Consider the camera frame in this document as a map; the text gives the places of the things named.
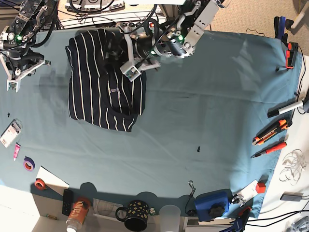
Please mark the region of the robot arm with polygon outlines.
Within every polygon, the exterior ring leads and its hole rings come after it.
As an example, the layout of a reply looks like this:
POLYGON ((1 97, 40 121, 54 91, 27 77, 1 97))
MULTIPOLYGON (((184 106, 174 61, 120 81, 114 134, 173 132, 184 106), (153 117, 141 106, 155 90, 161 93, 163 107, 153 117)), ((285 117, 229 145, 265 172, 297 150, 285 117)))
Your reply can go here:
POLYGON ((120 67, 130 81, 143 71, 160 67, 158 57, 186 58, 194 54, 205 28, 228 0, 186 0, 178 15, 160 24, 150 15, 137 27, 119 25, 127 44, 128 60, 120 67))
POLYGON ((18 92, 23 78, 34 75, 42 65, 51 65, 44 55, 32 49, 49 40, 57 8, 57 0, 25 0, 12 24, 1 32, 0 62, 7 74, 6 90, 18 92))

